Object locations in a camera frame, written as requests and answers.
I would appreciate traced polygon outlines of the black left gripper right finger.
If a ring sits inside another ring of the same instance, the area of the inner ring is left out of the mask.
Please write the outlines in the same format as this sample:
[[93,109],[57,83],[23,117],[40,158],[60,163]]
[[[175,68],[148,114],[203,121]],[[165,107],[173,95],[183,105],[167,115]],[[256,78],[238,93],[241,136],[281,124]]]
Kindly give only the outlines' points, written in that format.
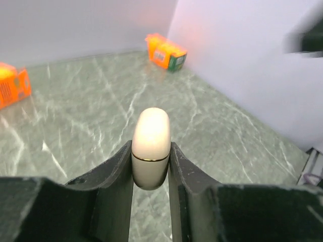
[[173,241],[322,241],[317,186],[223,184],[171,144]]

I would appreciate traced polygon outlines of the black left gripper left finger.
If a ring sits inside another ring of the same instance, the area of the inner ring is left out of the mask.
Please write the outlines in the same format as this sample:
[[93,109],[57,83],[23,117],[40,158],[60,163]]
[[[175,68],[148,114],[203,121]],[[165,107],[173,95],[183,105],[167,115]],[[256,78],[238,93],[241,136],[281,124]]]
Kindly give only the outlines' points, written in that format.
[[1,178],[1,241],[127,241],[133,179],[131,142],[66,184]]

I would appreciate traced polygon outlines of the beige earbud charging case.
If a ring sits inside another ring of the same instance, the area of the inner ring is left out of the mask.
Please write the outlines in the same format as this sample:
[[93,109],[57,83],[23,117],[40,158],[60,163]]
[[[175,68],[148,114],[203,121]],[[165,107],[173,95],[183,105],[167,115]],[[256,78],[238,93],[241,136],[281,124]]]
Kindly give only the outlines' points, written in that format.
[[150,107],[139,116],[132,139],[132,175],[141,189],[151,191],[165,181],[171,150],[168,114]]

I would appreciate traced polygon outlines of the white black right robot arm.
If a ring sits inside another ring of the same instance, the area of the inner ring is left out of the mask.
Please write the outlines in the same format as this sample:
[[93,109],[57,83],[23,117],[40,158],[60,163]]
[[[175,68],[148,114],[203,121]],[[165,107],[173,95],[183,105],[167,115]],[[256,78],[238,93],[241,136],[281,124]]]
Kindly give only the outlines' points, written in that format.
[[287,34],[284,51],[322,58],[322,2],[312,7]]

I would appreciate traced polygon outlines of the orange carton lying back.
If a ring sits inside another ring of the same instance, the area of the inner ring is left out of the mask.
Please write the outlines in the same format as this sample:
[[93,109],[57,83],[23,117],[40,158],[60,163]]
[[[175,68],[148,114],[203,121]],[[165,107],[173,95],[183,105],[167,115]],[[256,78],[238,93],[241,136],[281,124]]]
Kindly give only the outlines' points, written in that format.
[[1,109],[31,95],[32,89],[26,68],[17,69],[1,63]]

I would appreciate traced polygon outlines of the orange green carton right corner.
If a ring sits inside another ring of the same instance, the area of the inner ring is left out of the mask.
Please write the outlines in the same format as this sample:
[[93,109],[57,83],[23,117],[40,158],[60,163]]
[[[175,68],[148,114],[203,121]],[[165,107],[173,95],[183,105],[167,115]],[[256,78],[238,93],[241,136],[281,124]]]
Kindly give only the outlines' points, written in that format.
[[170,72],[176,72],[185,63],[187,50],[158,33],[145,38],[149,60]]

